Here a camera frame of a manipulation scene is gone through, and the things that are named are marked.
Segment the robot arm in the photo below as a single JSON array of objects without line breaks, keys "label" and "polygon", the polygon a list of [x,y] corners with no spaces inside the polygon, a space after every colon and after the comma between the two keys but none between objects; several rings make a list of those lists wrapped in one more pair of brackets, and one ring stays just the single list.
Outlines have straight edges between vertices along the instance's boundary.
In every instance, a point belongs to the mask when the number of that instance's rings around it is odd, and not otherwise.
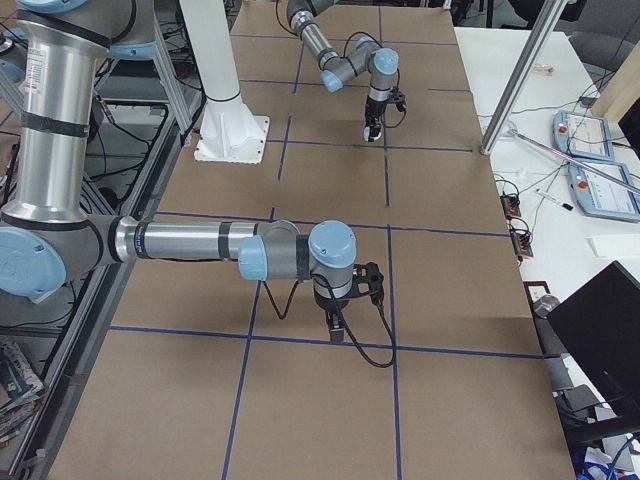
[{"label": "robot arm", "polygon": [[248,280],[312,282],[335,342],[352,337],[356,239],[327,220],[302,234],[288,221],[158,223],[88,216],[80,190],[97,61],[151,28],[151,3],[24,1],[26,94],[14,197],[1,210],[1,288],[38,296],[103,265],[139,259],[234,261]]},{"label": "robot arm", "polygon": [[384,115],[389,105],[406,112],[406,100],[399,90],[399,54],[382,46],[373,37],[361,33],[351,52],[338,53],[316,24],[316,18],[333,6],[333,1],[289,1],[288,25],[315,58],[326,89],[334,93],[367,72],[369,90],[364,108],[363,137],[377,141],[386,126]]}]

